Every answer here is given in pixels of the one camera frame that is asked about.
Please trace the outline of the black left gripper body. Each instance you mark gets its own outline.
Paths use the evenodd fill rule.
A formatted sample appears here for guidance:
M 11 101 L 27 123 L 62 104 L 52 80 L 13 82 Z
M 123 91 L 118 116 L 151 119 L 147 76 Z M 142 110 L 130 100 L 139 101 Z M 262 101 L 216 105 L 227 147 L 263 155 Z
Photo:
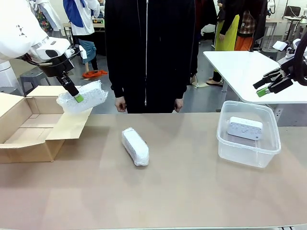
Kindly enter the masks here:
M 62 77 L 74 68 L 66 56 L 52 58 L 49 63 L 52 64 L 47 66 L 47 63 L 43 63 L 43 65 L 38 66 L 47 77 Z

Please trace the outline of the person's right hand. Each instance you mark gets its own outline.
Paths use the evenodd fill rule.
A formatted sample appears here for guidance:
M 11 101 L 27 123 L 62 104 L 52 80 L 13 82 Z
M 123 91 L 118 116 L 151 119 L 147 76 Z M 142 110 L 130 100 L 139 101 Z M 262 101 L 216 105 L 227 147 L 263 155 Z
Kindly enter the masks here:
M 115 99 L 115 107 L 120 113 L 126 112 L 126 101 L 124 97 L 119 97 Z

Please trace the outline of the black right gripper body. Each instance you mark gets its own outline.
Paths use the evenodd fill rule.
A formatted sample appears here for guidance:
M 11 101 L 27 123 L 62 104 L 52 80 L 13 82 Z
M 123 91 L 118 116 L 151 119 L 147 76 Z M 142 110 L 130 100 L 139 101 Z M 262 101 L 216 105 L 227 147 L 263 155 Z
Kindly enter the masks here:
M 293 59 L 280 59 L 279 65 L 281 69 L 281 75 L 283 78 L 289 77 L 292 80 L 296 80 L 294 72 L 294 60 Z

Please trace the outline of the person's left hand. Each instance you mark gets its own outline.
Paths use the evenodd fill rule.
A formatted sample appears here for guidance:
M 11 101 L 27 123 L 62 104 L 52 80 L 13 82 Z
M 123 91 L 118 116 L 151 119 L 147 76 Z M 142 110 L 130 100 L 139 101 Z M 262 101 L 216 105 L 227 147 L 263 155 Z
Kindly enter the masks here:
M 184 104 L 183 98 L 181 98 L 181 99 L 175 99 L 174 110 L 175 110 L 177 113 L 179 113 L 180 110 L 181 110 L 182 107 L 183 107 L 183 104 Z

